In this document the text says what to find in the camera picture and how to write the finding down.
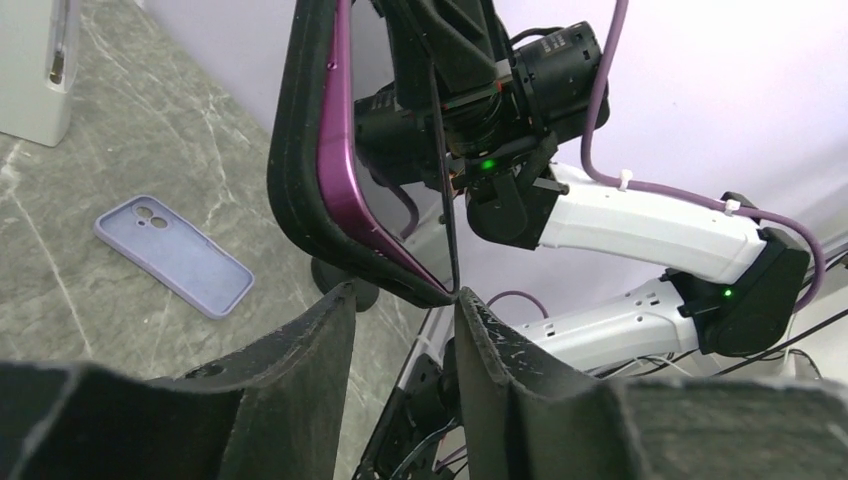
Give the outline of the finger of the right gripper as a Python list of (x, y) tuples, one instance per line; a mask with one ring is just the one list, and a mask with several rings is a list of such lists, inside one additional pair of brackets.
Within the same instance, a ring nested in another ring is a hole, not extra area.
[(430, 69), (442, 95), (495, 81), (508, 39), (491, 1), (374, 1), (389, 35), (399, 96), (428, 96)]

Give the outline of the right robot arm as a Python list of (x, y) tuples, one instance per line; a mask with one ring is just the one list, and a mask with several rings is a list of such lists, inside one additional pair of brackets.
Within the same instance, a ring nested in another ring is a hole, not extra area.
[(344, 1), (345, 173), (356, 237), (441, 294), (460, 279), (455, 223), (525, 251), (575, 250), (654, 268), (609, 299), (523, 325), (594, 369), (698, 350), (748, 357), (779, 342), (817, 258), (746, 198), (643, 187), (585, 158), (608, 119), (590, 24), (507, 33), (488, 2)]

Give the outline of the purple smartphone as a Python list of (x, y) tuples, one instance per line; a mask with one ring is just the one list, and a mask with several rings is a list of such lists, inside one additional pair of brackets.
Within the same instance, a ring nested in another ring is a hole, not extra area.
[(401, 99), (400, 23), (375, 1), (338, 1), (316, 173), (330, 217), (378, 257), (451, 293), (458, 273), (448, 158), (434, 84)]

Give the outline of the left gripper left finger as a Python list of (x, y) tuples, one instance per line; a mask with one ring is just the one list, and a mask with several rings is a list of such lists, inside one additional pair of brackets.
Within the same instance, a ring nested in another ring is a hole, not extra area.
[(1, 365), (5, 479), (330, 479), (355, 334), (351, 285), (178, 377)]

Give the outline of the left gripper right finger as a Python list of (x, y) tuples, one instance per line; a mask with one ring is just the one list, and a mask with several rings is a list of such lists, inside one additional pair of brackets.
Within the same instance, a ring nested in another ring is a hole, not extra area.
[(455, 303), (473, 479), (843, 479), (847, 389), (780, 377), (598, 380)]

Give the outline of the lavender phone case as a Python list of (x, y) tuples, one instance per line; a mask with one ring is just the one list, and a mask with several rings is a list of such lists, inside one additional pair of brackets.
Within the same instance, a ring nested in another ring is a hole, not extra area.
[(94, 234), (210, 319), (229, 315), (254, 274), (174, 210), (137, 195), (100, 215)]

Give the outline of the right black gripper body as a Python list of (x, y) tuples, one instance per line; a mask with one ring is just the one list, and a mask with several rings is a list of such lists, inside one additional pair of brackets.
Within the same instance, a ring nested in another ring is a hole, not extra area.
[(557, 145), (557, 59), (514, 56), (505, 76), (463, 94), (400, 97), (393, 71), (354, 72), (356, 171), (366, 193), (519, 193), (546, 177)]

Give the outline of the black phone dark case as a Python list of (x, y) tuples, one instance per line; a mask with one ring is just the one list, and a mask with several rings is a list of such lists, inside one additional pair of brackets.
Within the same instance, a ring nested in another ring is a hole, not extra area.
[(419, 308), (449, 305), (453, 294), (349, 238), (331, 219), (320, 193), (316, 159), (335, 15), (333, 1), (295, 5), (267, 164), (273, 216), (312, 257)]

